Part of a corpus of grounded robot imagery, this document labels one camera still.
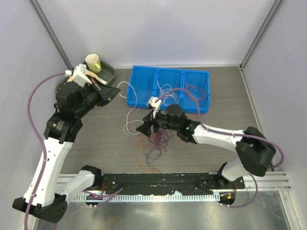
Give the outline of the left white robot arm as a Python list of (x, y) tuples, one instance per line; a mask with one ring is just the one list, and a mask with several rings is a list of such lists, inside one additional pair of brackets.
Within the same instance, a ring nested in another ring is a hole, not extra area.
[(12, 207), (25, 214), (51, 223), (58, 223), (68, 204), (82, 191), (101, 188), (103, 177), (99, 168), (85, 165), (63, 186), (57, 180), (64, 160), (72, 148), (83, 124), (81, 119), (95, 106), (103, 107), (120, 93), (119, 88), (97, 82), (79, 86), (68, 82), (56, 93), (56, 109), (47, 121), (43, 152), (33, 180), (23, 197), (14, 200)]

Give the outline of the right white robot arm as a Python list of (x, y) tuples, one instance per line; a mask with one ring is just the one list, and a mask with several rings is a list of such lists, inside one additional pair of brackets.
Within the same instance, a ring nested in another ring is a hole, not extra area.
[(254, 127), (246, 130), (227, 130), (205, 127), (201, 122), (189, 119), (177, 104), (166, 108), (165, 113), (152, 110), (143, 118), (136, 130), (149, 137), (159, 129), (176, 131), (186, 143), (208, 144), (237, 153), (238, 158), (224, 163), (217, 173), (217, 185), (228, 189), (234, 181), (251, 174), (263, 177), (276, 154), (275, 147)]

